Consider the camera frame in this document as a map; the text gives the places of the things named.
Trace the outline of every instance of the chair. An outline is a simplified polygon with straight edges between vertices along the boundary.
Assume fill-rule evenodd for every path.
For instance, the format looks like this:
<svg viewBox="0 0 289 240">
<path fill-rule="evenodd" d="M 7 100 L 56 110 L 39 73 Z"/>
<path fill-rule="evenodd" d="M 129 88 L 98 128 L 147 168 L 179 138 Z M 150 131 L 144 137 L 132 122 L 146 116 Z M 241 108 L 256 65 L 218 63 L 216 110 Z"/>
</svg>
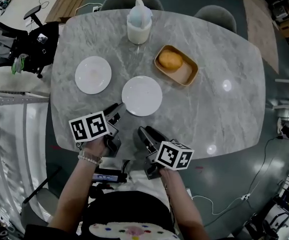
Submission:
<svg viewBox="0 0 289 240">
<path fill-rule="evenodd" d="M 164 7 L 160 0 L 142 0 L 144 5 L 151 10 L 164 11 Z M 105 0 L 100 11 L 131 9 L 135 6 L 136 0 Z"/>
<path fill-rule="evenodd" d="M 233 33 L 237 33 L 237 23 L 235 17 L 221 6 L 207 5 L 202 7 L 194 17 L 216 24 L 230 30 Z"/>
<path fill-rule="evenodd" d="M 20 220 L 24 229 L 27 225 L 44 226 L 48 225 L 48 222 L 40 218 L 31 208 L 29 201 L 36 196 L 38 203 L 52 216 L 55 215 L 58 206 L 58 198 L 51 193 L 44 185 L 48 183 L 62 168 L 59 167 L 49 178 L 45 179 L 40 186 L 28 196 L 21 205 Z"/>
<path fill-rule="evenodd" d="M 44 66 L 53 63 L 58 45 L 59 24 L 58 22 L 50 22 L 42 25 L 35 15 L 40 9 L 41 6 L 39 5 L 24 16 L 24 19 L 31 17 L 39 26 L 29 34 L 27 31 L 6 26 L 0 22 L 2 35 L 14 38 L 10 56 L 9 58 L 0 58 L 0 67 L 12 66 L 15 58 L 18 58 L 20 54 L 27 54 L 28 57 L 25 59 L 23 70 L 37 74 L 38 78 L 42 78 L 41 72 Z M 37 40 L 41 34 L 47 37 L 45 42 Z"/>
</svg>

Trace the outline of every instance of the hand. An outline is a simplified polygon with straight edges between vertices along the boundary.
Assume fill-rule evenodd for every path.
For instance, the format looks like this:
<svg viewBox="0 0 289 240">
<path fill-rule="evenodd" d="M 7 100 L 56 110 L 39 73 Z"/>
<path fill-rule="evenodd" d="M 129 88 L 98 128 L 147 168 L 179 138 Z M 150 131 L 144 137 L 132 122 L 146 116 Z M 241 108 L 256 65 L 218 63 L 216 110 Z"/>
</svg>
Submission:
<svg viewBox="0 0 289 240">
<path fill-rule="evenodd" d="M 168 168 L 162 168 L 160 169 L 160 174 L 161 176 L 165 179 L 165 180 L 168 180 L 170 178 L 173 178 L 173 177 L 179 177 L 180 174 L 177 170 L 171 170 L 171 169 L 168 169 Z"/>
<path fill-rule="evenodd" d="M 83 150 L 87 153 L 90 153 L 96 157 L 101 157 L 106 146 L 104 143 L 104 137 L 97 138 L 95 140 L 87 142 Z"/>
</svg>

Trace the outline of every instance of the white plate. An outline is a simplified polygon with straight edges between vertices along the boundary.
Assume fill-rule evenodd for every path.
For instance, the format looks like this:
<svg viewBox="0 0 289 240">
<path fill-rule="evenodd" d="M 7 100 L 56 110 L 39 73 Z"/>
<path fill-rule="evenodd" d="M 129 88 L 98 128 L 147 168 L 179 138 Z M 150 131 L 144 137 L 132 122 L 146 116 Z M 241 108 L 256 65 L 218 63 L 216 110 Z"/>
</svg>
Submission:
<svg viewBox="0 0 289 240">
<path fill-rule="evenodd" d="M 80 62 L 75 71 L 75 83 L 86 94 L 102 92 L 111 80 L 109 63 L 99 56 L 91 56 Z"/>
<path fill-rule="evenodd" d="M 131 78 L 122 89 L 122 102 L 135 116 L 145 117 L 156 112 L 163 100 L 159 84 L 148 76 Z"/>
</svg>

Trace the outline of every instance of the gray marble tabletop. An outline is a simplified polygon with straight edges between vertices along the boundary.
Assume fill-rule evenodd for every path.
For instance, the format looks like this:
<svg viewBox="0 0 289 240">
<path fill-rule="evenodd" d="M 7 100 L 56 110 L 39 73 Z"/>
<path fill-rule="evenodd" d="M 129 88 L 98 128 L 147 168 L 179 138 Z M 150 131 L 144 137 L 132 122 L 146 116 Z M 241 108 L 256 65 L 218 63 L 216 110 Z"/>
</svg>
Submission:
<svg viewBox="0 0 289 240">
<path fill-rule="evenodd" d="M 253 44 L 210 22 L 167 11 L 152 11 L 149 39 L 135 45 L 127 38 L 129 10 L 108 10 L 71 18 L 54 57 L 51 112 L 60 147 L 78 151 L 68 121 L 121 103 L 125 83 L 149 76 L 163 93 L 152 115 L 126 113 L 118 123 L 122 141 L 118 158 L 134 160 L 139 153 L 135 131 L 152 126 L 195 150 L 194 159 L 219 156 L 258 143 L 265 113 L 265 74 L 260 51 Z M 199 66 L 187 87 L 158 71 L 154 58 L 173 45 Z M 101 93 L 81 92 L 75 83 L 78 64 L 89 56 L 105 58 L 112 70 Z"/>
</svg>

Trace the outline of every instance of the bun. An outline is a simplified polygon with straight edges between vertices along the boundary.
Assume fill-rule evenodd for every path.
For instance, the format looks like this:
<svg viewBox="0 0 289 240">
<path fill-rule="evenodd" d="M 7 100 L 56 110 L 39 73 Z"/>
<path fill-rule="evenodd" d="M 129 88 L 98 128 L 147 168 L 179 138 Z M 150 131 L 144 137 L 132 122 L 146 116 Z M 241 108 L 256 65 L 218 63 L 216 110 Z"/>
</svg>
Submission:
<svg viewBox="0 0 289 240">
<path fill-rule="evenodd" d="M 167 70 L 177 70 L 183 65 L 183 58 L 170 50 L 164 50 L 158 58 L 160 64 Z"/>
</svg>

